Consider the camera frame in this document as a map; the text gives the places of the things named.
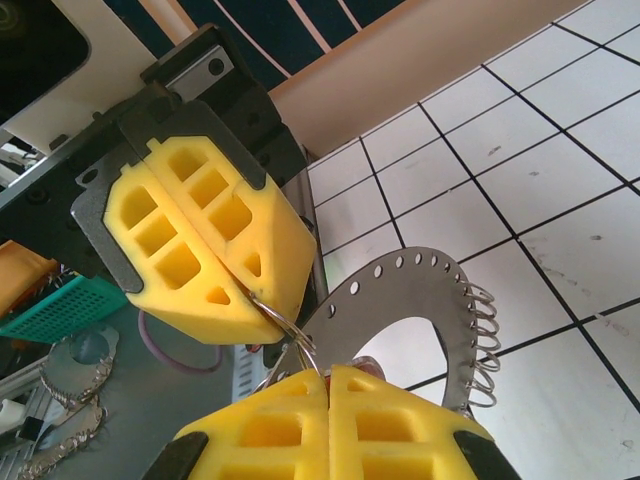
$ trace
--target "spring coil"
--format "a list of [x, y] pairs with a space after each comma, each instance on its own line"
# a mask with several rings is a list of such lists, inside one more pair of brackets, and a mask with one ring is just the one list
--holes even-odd
[[[496, 320], [498, 311], [493, 305], [495, 297], [474, 283], [463, 281], [460, 281], [460, 283], [466, 286], [464, 295], [472, 300], [472, 302], [469, 303], [469, 312], [473, 314], [474, 320], [470, 328], [477, 333], [477, 340], [474, 339], [472, 341], [471, 347], [477, 348], [477, 351], [484, 357], [480, 360], [475, 358], [471, 362], [474, 375], [473, 378], [467, 382], [466, 387], [470, 391], [475, 390], [480, 392], [487, 399], [485, 402], [468, 400], [467, 405], [463, 405], [462, 409], [467, 410], [467, 406], [489, 408], [494, 406], [498, 401], [493, 393], [496, 384], [491, 374], [500, 371], [500, 359], [495, 354], [501, 347], [497, 337], [500, 331], [500, 325]], [[484, 342], [481, 343], [481, 338], [488, 339], [488, 344], [484, 344]]]
[[40, 380], [44, 388], [49, 392], [49, 395], [66, 410], [76, 411], [93, 398], [107, 377], [109, 377], [113, 369], [113, 357], [100, 359], [100, 362], [96, 365], [96, 374], [91, 381], [91, 385], [85, 388], [80, 394], [73, 394], [58, 388], [47, 376], [46, 367], [46, 362], [40, 365]]

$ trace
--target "silver metal plate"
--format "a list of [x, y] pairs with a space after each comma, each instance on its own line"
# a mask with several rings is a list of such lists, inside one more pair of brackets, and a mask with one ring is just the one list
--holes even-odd
[[[465, 295], [467, 278], [439, 250], [411, 247], [388, 253], [345, 280], [303, 328], [317, 347], [321, 368], [344, 364], [376, 334], [408, 318], [430, 320], [444, 343], [447, 379], [442, 405], [466, 409], [473, 381], [477, 333], [475, 308]], [[294, 348], [285, 351], [272, 378], [301, 369]]]

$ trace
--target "hole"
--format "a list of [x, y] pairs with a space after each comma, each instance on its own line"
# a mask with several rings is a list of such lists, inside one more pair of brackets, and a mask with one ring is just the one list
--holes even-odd
[[181, 182], [184, 182], [206, 161], [207, 157], [200, 150], [182, 148], [169, 159], [168, 163], [173, 173], [176, 174]]
[[143, 187], [137, 187], [122, 202], [120, 218], [122, 223], [131, 230], [157, 207], [149, 192]]
[[247, 125], [253, 127], [260, 123], [260, 114], [258, 112], [251, 112], [247, 118]]
[[414, 442], [410, 418], [399, 411], [362, 411], [356, 414], [358, 440], [363, 442]]
[[224, 62], [219, 58], [214, 58], [209, 62], [209, 72], [216, 77], [224, 72]]
[[49, 193], [43, 188], [34, 188], [27, 192], [27, 203], [30, 205], [44, 205], [49, 201]]
[[295, 387], [290, 388], [289, 390], [287, 390], [284, 393], [285, 393], [285, 395], [290, 395], [292, 397], [304, 397], [306, 395], [309, 395], [309, 389], [303, 383], [301, 385], [296, 385]]
[[217, 303], [218, 305], [229, 305], [231, 299], [229, 295], [227, 295], [227, 292], [224, 291], [224, 288], [215, 287], [207, 294], [207, 302]]
[[435, 478], [429, 458], [391, 455], [365, 456], [362, 459], [362, 480], [433, 480]]
[[291, 413], [254, 415], [244, 427], [241, 447], [295, 447], [302, 441], [300, 419]]
[[260, 264], [260, 255], [257, 253], [252, 253], [247, 257], [244, 261], [244, 266], [253, 273], [254, 277], [259, 277], [262, 275], [262, 265]]
[[92, 169], [89, 170], [87, 173], [85, 173], [82, 176], [82, 183], [91, 183], [93, 180], [95, 180], [95, 178], [98, 176], [98, 170], [97, 169]]
[[177, 232], [173, 225], [171, 225], [167, 217], [162, 215], [136, 237], [136, 242], [138, 242], [147, 257], [150, 257], [166, 245], [176, 234]]
[[191, 188], [189, 195], [200, 208], [209, 205], [229, 184], [217, 170], [211, 170]]
[[222, 468], [220, 480], [293, 480], [294, 465], [229, 465]]
[[373, 387], [367, 383], [364, 383], [361, 380], [357, 380], [352, 378], [347, 383], [347, 391], [349, 392], [371, 392], [373, 391]]
[[233, 240], [251, 223], [251, 210], [247, 208], [240, 197], [231, 195], [223, 205], [218, 207], [209, 221], [218, 229], [226, 241]]
[[181, 243], [160, 260], [155, 268], [167, 287], [178, 290], [200, 272], [200, 262], [187, 244]]

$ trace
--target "metal ring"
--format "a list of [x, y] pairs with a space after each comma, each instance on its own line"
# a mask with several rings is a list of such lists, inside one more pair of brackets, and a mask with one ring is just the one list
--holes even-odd
[[249, 293], [249, 298], [251, 298], [251, 301], [253, 303], [255, 303], [258, 307], [260, 307], [262, 310], [267, 312], [267, 314], [271, 318], [273, 318], [274, 320], [276, 320], [280, 324], [284, 324], [284, 327], [282, 325], [280, 325], [280, 328], [282, 328], [285, 331], [285, 333], [288, 334], [293, 340], [304, 344], [304, 346], [306, 347], [307, 350], [310, 350], [310, 351], [315, 353], [316, 346], [311, 341], [311, 339], [302, 330], [300, 330], [300, 328], [298, 328], [297, 325], [295, 325], [294, 323], [292, 323], [289, 320], [287, 320], [286, 318], [284, 318], [280, 313], [275, 311], [270, 306], [268, 306], [268, 305], [262, 303], [260, 300], [258, 300], [258, 297], [256, 297], [255, 293], [250, 292]]
[[[482, 295], [484, 295], [484, 296], [485, 296], [485, 298], [486, 298], [486, 299], [488, 299], [490, 302], [495, 302], [496, 298], [495, 298], [493, 295], [491, 295], [487, 290], [485, 290], [484, 288], [482, 288], [481, 286], [476, 285], [475, 283], [471, 283], [471, 282], [468, 282], [468, 281], [464, 281], [464, 280], [460, 280], [460, 283], [461, 283], [461, 284], [463, 284], [463, 285], [466, 285], [467, 287], [475, 288], [475, 289], [476, 289], [476, 290], [478, 290]], [[469, 295], [467, 295], [467, 296], [471, 296], [471, 295], [477, 296], [477, 295], [476, 295], [476, 294], [474, 294], [474, 293], [471, 293], [471, 294], [469, 294]]]
[[485, 370], [487, 372], [496, 373], [500, 371], [502, 363], [500, 359], [493, 352], [485, 352], [487, 357], [482, 360], [474, 360], [473, 364], [476, 368]]
[[495, 352], [496, 350], [500, 350], [502, 348], [502, 344], [500, 343], [500, 340], [498, 340], [498, 338], [495, 335], [483, 336], [482, 338], [490, 338], [495, 342], [495, 344], [480, 345], [480, 343], [476, 342], [476, 347], [478, 348], [478, 350], [488, 353], [488, 352]]
[[480, 373], [480, 376], [483, 377], [487, 383], [484, 384], [478, 381], [478, 379], [474, 375], [473, 379], [467, 382], [467, 388], [474, 388], [476, 390], [482, 390], [483, 392], [489, 393], [493, 392], [493, 390], [496, 388], [496, 383], [491, 378], [491, 375], [489, 375], [489, 373], [485, 370], [481, 369], [476, 369], [476, 372]]
[[498, 399], [493, 394], [493, 392], [484, 392], [482, 390], [478, 390], [478, 392], [483, 393], [490, 401], [487, 403], [481, 403], [481, 402], [476, 402], [475, 400], [469, 400], [469, 405], [471, 405], [472, 407], [489, 408], [489, 407], [493, 407], [496, 403], [498, 403]]

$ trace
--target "floor tile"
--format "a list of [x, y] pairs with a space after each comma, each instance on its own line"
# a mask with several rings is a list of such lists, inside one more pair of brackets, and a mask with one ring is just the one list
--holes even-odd
[[455, 85], [456, 83], [461, 82], [462, 80], [464, 80], [465, 78], [467, 78], [470, 75], [473, 75], [475, 72], [477, 72], [478, 70], [480, 70], [480, 67], [476, 67], [473, 70], [470, 70], [469, 72], [465, 73], [464, 75], [460, 75], [458, 78], [456, 78], [454, 81], [447, 83], [445, 86], [440, 87], [438, 90], [436, 90], [435, 92], [430, 93], [429, 95], [427, 95], [425, 98], [423, 98], [422, 100], [420, 100], [420, 103], [424, 103], [427, 100], [429, 100], [432, 97], [435, 97], [436, 95], [438, 95], [439, 93], [444, 92], [446, 89], [448, 89], [449, 87], [452, 87], [453, 85]]
[[614, 40], [608, 47], [640, 62], [640, 27]]
[[560, 25], [598, 43], [606, 43], [640, 23], [637, 0], [596, 0], [565, 18]]
[[436, 248], [455, 260], [509, 237], [471, 182], [403, 215], [397, 223], [407, 246]]
[[391, 223], [339, 248], [324, 257], [329, 291], [369, 262], [400, 248], [400, 240]]
[[415, 107], [363, 137], [373, 167], [380, 170], [438, 137], [424, 112]]
[[621, 184], [565, 135], [480, 175], [478, 181], [516, 232]]
[[638, 132], [640, 94], [569, 130], [571, 135], [627, 179], [640, 175]]
[[327, 253], [390, 220], [373, 178], [316, 209], [322, 252]]
[[416, 388], [411, 393], [418, 395], [425, 400], [429, 400], [431, 403], [435, 403], [436, 405], [442, 405], [445, 386], [445, 380], [438, 380], [437, 382], [430, 383], [424, 387]]
[[447, 135], [473, 173], [500, 163], [558, 130], [513, 97]]
[[462, 269], [496, 298], [503, 349], [571, 323], [515, 241], [463, 263]]
[[409, 317], [388, 326], [356, 356], [370, 355], [382, 366], [387, 382], [407, 388], [447, 370], [447, 361], [429, 320]]
[[340, 145], [338, 148], [333, 149], [332, 151], [330, 151], [329, 153], [327, 153], [324, 157], [319, 158], [318, 160], [316, 160], [315, 162], [313, 162], [311, 165], [309, 165], [309, 171], [313, 170], [314, 168], [319, 167], [320, 165], [322, 165], [324, 162], [329, 161], [331, 158], [333, 158], [335, 155], [339, 154], [340, 152], [342, 152], [343, 150], [346, 150], [347, 148], [349, 148], [351, 145], [353, 145], [354, 143], [358, 143], [360, 140], [358, 138], [354, 138], [352, 140], [349, 140], [348, 142]]
[[372, 174], [362, 144], [354, 143], [309, 170], [313, 201], [318, 205]]
[[598, 50], [543, 80], [524, 96], [567, 127], [640, 90], [640, 67]]
[[473, 411], [523, 479], [640, 471], [640, 415], [578, 331], [505, 355], [494, 379], [498, 404]]
[[557, 27], [523, 43], [491, 63], [491, 70], [518, 91], [595, 50], [593, 44]]
[[366, 132], [364, 132], [363, 134], [361, 134], [361, 137], [366, 137], [367, 135], [375, 132], [376, 130], [381, 129], [382, 127], [384, 127], [385, 125], [387, 125], [388, 123], [391, 123], [392, 121], [394, 121], [396, 118], [404, 115], [405, 113], [407, 113], [409, 110], [413, 110], [414, 108], [416, 108], [416, 104], [413, 103], [411, 105], [409, 105], [407, 108], [405, 108], [404, 110], [400, 110], [398, 113], [396, 113], [395, 115], [392, 115], [391, 117], [387, 118], [384, 122], [380, 122], [378, 125], [376, 125], [375, 127], [373, 127], [370, 130], [367, 130]]
[[640, 398], [640, 305], [599, 317], [585, 328], [634, 395]]
[[510, 96], [511, 91], [490, 73], [478, 70], [423, 105], [438, 127], [447, 133]]
[[489, 65], [493, 62], [495, 62], [496, 60], [498, 60], [499, 58], [504, 57], [506, 54], [508, 54], [509, 52], [512, 52], [513, 50], [515, 50], [516, 48], [518, 48], [520, 45], [522, 45], [523, 43], [527, 43], [529, 40], [535, 38], [536, 36], [540, 35], [542, 32], [544, 32], [545, 30], [548, 30], [552, 27], [552, 25], [545, 25], [544, 27], [542, 27], [540, 30], [532, 33], [531, 35], [529, 35], [528, 37], [524, 38], [523, 40], [520, 40], [518, 43], [512, 45], [511, 47], [507, 48], [506, 50], [503, 50], [502, 52], [498, 53], [497, 55], [494, 55], [493, 57], [491, 57], [489, 60], [487, 60], [486, 62], [483, 62], [485, 65]]
[[444, 140], [436, 140], [378, 174], [394, 216], [469, 180]]
[[578, 318], [638, 296], [640, 196], [623, 189], [522, 237]]

